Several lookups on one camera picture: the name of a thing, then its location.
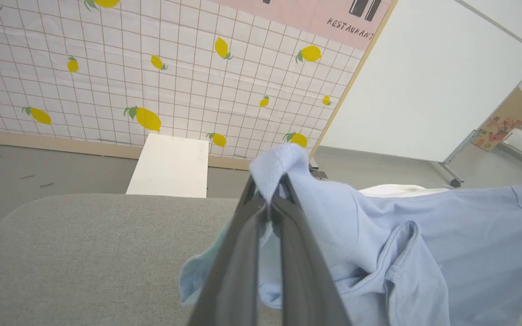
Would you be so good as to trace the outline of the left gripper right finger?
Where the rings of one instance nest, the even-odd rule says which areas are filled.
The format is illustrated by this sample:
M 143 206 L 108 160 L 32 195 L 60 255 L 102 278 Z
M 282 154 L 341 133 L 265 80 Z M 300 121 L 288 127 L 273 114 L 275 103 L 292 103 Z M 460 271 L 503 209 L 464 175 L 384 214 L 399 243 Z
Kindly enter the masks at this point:
M 271 199 L 279 239 L 284 326 L 349 326 L 341 297 L 288 175 Z

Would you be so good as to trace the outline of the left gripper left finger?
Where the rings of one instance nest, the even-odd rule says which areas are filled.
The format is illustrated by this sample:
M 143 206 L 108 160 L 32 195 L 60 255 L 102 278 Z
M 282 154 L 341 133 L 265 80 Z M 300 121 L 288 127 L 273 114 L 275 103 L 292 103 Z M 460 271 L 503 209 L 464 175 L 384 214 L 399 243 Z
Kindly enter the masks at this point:
M 189 326 L 257 325 L 259 249 L 266 213 L 265 199 L 249 177 Z

